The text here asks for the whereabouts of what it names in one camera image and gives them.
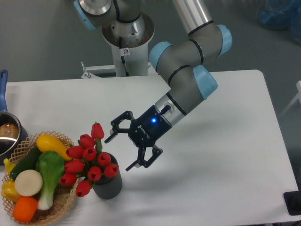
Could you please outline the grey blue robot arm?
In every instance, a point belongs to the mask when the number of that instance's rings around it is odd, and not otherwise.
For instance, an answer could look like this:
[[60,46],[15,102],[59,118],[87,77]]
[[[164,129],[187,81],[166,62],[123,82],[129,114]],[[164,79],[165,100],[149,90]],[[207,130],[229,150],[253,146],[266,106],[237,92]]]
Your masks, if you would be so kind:
[[203,62],[222,55],[232,45],[230,31],[216,25],[202,0],[173,2],[189,39],[179,46],[160,42],[148,48],[154,24],[138,0],[76,0],[84,26],[102,28],[110,44],[118,77],[146,75],[148,67],[170,90],[140,117],[126,111],[111,122],[110,139],[126,133],[138,148],[132,167],[149,167],[161,154],[156,141],[206,100],[218,87]]

